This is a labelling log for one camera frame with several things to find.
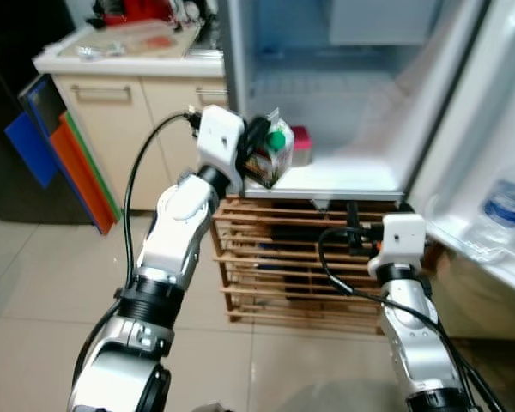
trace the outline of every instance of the kitchen cabinet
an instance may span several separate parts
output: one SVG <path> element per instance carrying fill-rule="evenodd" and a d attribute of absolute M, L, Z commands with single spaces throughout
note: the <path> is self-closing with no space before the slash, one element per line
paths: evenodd
<path fill-rule="evenodd" d="M 143 92 L 147 97 L 153 124 L 187 106 L 202 109 L 208 105 L 227 107 L 227 90 L 221 78 L 143 77 Z M 188 169 L 197 168 L 197 142 L 186 122 L 168 125 L 159 136 L 167 171 L 172 179 Z"/>
<path fill-rule="evenodd" d="M 117 200 L 122 204 L 137 151 L 153 128 L 137 76 L 56 76 L 66 106 Z M 152 143 L 137 173 L 131 207 L 154 209 L 172 183 L 159 143 Z"/>

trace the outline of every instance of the green cap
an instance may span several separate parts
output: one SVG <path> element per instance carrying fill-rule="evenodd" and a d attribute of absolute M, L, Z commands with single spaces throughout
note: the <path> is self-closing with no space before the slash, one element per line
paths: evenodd
<path fill-rule="evenodd" d="M 286 144 L 286 138 L 281 131 L 274 131 L 267 135 L 267 145 L 275 150 L 279 151 Z"/>

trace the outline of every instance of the plastic water bottle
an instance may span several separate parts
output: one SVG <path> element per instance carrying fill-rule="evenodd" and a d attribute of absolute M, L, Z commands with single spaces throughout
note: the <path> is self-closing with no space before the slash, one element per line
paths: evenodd
<path fill-rule="evenodd" d="M 500 261 L 506 248 L 515 245 L 515 167 L 500 174 L 463 244 L 470 258 L 486 264 Z"/>

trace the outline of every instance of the orange folder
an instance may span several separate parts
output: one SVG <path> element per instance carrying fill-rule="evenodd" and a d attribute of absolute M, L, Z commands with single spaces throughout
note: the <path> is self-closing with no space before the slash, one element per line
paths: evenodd
<path fill-rule="evenodd" d="M 50 142 L 94 216 L 98 229 L 102 234 L 108 234 L 115 222 L 114 214 L 64 115 L 61 116 L 61 125 L 51 135 Z"/>

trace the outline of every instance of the cabinet handle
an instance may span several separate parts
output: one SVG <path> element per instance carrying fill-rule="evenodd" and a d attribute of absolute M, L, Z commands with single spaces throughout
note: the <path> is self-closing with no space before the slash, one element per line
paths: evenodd
<path fill-rule="evenodd" d="M 208 96 L 227 96 L 227 90 L 206 90 L 201 87 L 197 87 L 195 89 L 195 93 L 199 96 L 208 95 Z"/>
<path fill-rule="evenodd" d="M 76 98 L 78 100 L 91 100 L 84 99 L 82 93 L 95 93 L 95 94 L 125 94 L 126 100 L 131 100 L 131 88 L 130 86 L 125 86 L 123 88 L 81 88 L 77 84 L 70 87 L 70 90 L 76 94 Z"/>

